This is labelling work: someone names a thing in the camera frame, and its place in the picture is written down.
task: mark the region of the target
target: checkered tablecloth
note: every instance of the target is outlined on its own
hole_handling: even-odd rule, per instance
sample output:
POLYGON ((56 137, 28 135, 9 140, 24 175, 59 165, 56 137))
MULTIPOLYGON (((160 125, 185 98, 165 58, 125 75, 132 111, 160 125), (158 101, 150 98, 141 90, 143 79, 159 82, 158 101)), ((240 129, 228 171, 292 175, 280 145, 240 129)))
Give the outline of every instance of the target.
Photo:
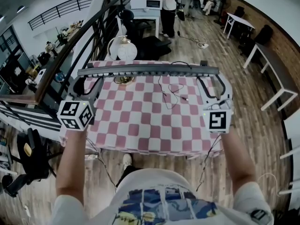
MULTIPOLYGON (((134 61, 134 64, 169 63, 164 61, 134 61)), ((94 67, 125 64, 124 61, 95 61, 94 67)), ((138 76, 130 85, 118 85, 106 78, 94 106, 95 123, 88 128, 88 137, 100 148, 159 155, 197 155, 207 153, 217 134, 209 133, 202 117, 203 102, 196 78, 138 76), (170 90, 181 87, 176 97, 170 90)), ((88 92, 95 78, 87 78, 88 92)), ((210 94, 214 94, 211 79, 205 78, 210 94)), ((65 143, 68 133, 64 126, 60 139, 65 143)), ((220 151, 218 143, 212 151, 220 151)))

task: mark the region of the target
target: wooden floor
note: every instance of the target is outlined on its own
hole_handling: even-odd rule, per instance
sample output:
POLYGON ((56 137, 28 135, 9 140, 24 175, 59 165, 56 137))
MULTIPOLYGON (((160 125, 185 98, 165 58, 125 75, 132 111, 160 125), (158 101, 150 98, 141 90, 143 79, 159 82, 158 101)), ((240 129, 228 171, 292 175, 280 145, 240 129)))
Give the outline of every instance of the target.
MULTIPOLYGON (((238 44, 234 39, 227 40, 220 26, 216 25, 213 19, 214 17, 199 14, 195 21, 187 19, 181 23, 181 36, 198 38, 200 41, 205 41, 206 38, 210 45, 207 49, 201 50, 195 42, 176 37, 171 45, 172 53, 162 57, 161 60, 181 60, 192 63, 207 60, 209 66, 220 68, 220 71, 232 84, 235 106, 233 123, 255 162, 257 177, 264 173, 273 173, 277 178, 279 189, 286 189, 290 181, 290 164, 288 159, 279 160, 279 155, 288 150, 281 126, 281 114, 275 105, 264 112, 260 110, 260 107, 273 95, 273 91, 257 65, 250 64, 246 70, 242 68, 245 58, 240 56, 237 49, 238 44)), ((17 155, 16 135, 17 131, 7 128, 5 136, 11 144, 12 153, 15 156, 17 155)), ((102 156, 113 181, 117 183, 122 172, 123 154, 104 150, 102 156)), ((155 167, 176 171, 183 175, 194 188, 199 184, 203 169, 203 157, 186 160, 185 157, 134 154, 134 161, 138 167, 155 167)), ((57 166, 58 160, 55 160, 54 169, 57 166)), ((23 172, 22 167, 17 163, 14 164, 13 169, 23 172)), ((91 217, 109 204, 114 190, 103 165, 97 160, 86 162, 85 178, 85 209, 91 217)), ((273 177, 265 175, 259 179, 258 183, 272 209, 285 208, 288 196, 277 197, 273 177)), ((232 206, 232 185, 223 152, 218 157, 208 160, 204 183, 198 194, 203 199, 214 200, 228 207, 232 206)), ((20 196, 22 203, 30 209, 31 224, 47 224, 55 201, 55 178, 50 176, 47 180, 25 186, 20 191, 20 196)), ((19 199, 11 198, 7 194, 0 196, 0 217, 7 224, 28 224, 28 218, 25 211, 22 210, 19 199)))

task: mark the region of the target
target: graphic print shirt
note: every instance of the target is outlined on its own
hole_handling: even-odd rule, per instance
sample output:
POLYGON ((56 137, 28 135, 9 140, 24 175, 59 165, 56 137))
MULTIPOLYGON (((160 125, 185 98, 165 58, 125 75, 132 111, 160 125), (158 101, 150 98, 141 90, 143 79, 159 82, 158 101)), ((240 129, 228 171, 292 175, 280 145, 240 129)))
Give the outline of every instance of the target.
POLYGON ((51 225, 271 225, 273 217, 255 182, 236 193, 233 209, 197 198, 179 174, 142 169, 124 178, 110 206, 89 219, 74 197, 59 196, 51 225))

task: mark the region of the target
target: white sneaker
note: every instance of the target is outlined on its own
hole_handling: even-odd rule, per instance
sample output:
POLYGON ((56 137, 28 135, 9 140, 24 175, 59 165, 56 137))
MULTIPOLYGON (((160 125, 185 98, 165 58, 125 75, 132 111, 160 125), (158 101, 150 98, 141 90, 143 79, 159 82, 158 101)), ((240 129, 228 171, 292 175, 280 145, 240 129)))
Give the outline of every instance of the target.
POLYGON ((132 165, 132 157, 129 153, 125 153, 123 156, 123 166, 124 166, 124 170, 128 167, 132 165))

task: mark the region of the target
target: ceiling light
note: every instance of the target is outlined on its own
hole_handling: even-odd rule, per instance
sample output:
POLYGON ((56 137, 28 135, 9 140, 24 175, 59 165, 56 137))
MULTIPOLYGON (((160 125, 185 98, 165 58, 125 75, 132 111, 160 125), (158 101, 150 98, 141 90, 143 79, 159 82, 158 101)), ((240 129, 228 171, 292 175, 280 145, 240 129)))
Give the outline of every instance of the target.
POLYGON ((17 10, 17 13, 21 12, 25 7, 24 6, 20 6, 17 10))

